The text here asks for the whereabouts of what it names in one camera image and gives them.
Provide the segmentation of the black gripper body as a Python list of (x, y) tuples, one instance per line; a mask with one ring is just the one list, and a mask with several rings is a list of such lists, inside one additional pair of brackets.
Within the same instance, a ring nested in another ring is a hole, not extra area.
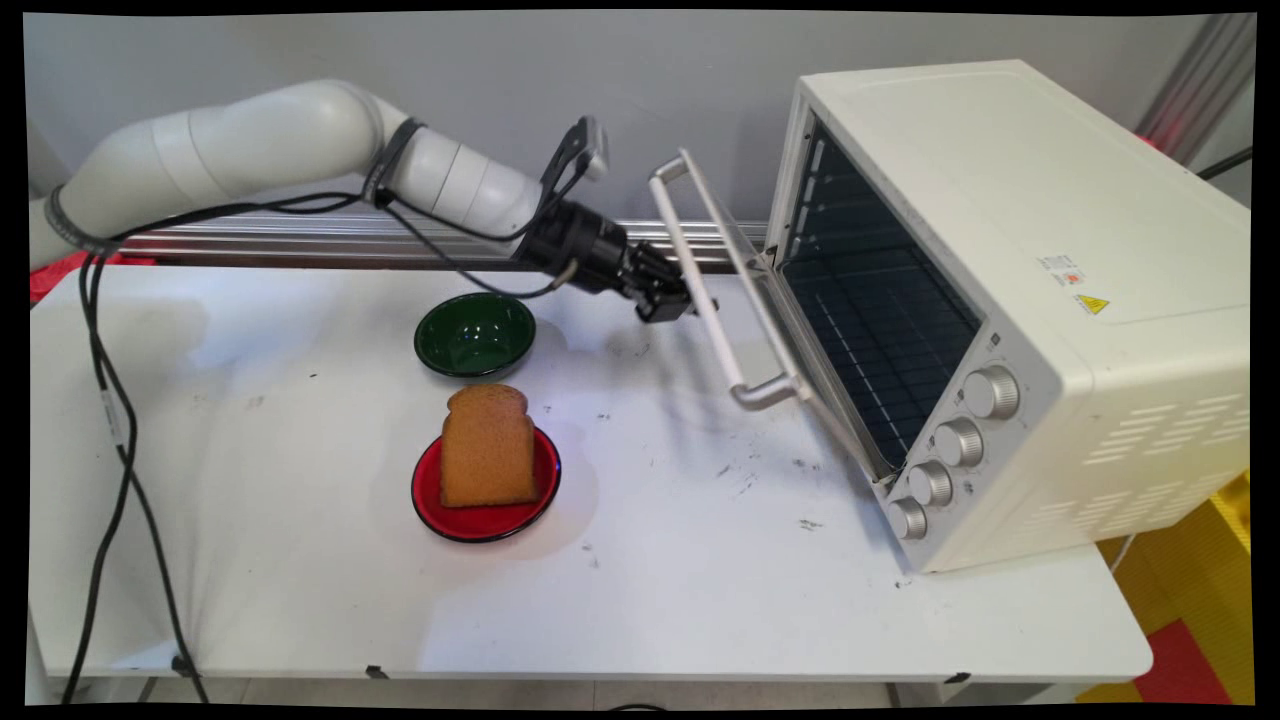
[(515, 260), (552, 277), (566, 272), (566, 283), (588, 293), (614, 291), (631, 296), (653, 286), (639, 246), (626, 231), (579, 202), (548, 208), (524, 234)]

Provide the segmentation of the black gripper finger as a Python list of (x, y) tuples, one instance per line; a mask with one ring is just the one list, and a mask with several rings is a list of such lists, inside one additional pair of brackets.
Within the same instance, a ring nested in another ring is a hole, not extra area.
[(646, 293), (687, 293), (678, 261), (671, 261), (650, 243), (630, 246), (630, 278)]
[(699, 310), (685, 283), (667, 283), (643, 287), (635, 297), (635, 313), (646, 324), (678, 320), (681, 316), (699, 316)]

